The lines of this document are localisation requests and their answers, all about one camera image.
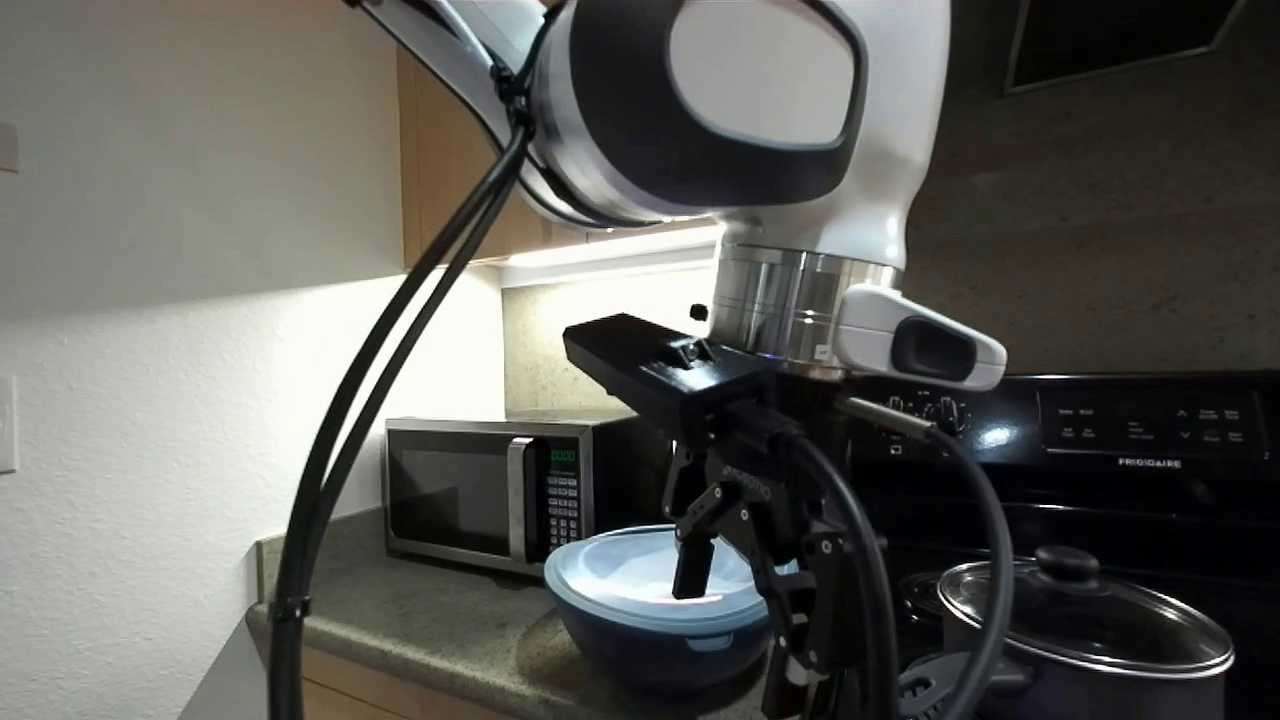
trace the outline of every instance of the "bowl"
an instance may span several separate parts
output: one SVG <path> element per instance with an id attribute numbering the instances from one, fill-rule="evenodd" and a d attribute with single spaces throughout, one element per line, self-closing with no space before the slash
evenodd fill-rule
<path id="1" fill-rule="evenodd" d="M 752 566 L 714 540 L 707 590 L 673 595 L 677 529 L 631 525 L 559 543 L 544 564 L 551 609 L 570 643 L 614 682 L 690 697 L 754 667 L 769 609 Z"/>

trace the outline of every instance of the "wall outlet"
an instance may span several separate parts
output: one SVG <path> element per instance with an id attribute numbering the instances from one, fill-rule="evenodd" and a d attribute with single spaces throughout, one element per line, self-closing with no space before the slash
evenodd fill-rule
<path id="1" fill-rule="evenodd" d="M 0 125 L 0 173 L 14 173 L 14 128 Z"/>
<path id="2" fill-rule="evenodd" d="M 14 378 L 0 375 L 0 477 L 14 477 Z"/>

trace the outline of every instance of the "kitchen counter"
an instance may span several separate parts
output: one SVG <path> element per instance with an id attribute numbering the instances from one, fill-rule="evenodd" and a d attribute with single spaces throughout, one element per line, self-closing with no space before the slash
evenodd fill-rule
<path id="1" fill-rule="evenodd" d="M 311 649 L 506 716 L 761 716 L 761 672 L 681 702 L 635 697 L 575 651 L 537 581 L 398 560 L 385 550 L 379 531 L 379 512 L 346 516 L 326 529 L 311 584 Z M 267 633 L 263 598 L 275 584 L 279 540 L 260 540 L 257 557 L 260 602 L 250 609 L 250 626 Z"/>

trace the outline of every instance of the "wooden cabinet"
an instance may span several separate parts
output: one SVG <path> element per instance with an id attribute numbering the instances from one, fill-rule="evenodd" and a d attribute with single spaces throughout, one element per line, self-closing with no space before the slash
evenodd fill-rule
<path id="1" fill-rule="evenodd" d="M 309 720 L 506 720 L 491 707 L 387 675 L 342 657 L 302 649 Z"/>
<path id="2" fill-rule="evenodd" d="M 403 195 L 403 264 L 443 229 L 454 205 L 494 158 L 481 118 L 398 48 L 398 195 Z M 575 245 L 580 229 L 551 223 L 520 193 L 487 232 L 481 254 Z"/>

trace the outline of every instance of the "stovetop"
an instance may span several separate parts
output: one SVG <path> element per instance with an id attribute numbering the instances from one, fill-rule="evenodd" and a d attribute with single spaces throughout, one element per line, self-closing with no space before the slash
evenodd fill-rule
<path id="1" fill-rule="evenodd" d="M 1015 375 L 986 396 L 859 378 L 848 392 L 932 415 L 990 477 L 1015 550 L 1074 543 L 1235 641 L 1228 716 L 1280 716 L 1280 372 Z M 905 434 L 810 413 L 882 535 L 905 659 L 941 649 L 932 581 L 982 557 L 963 478 Z"/>

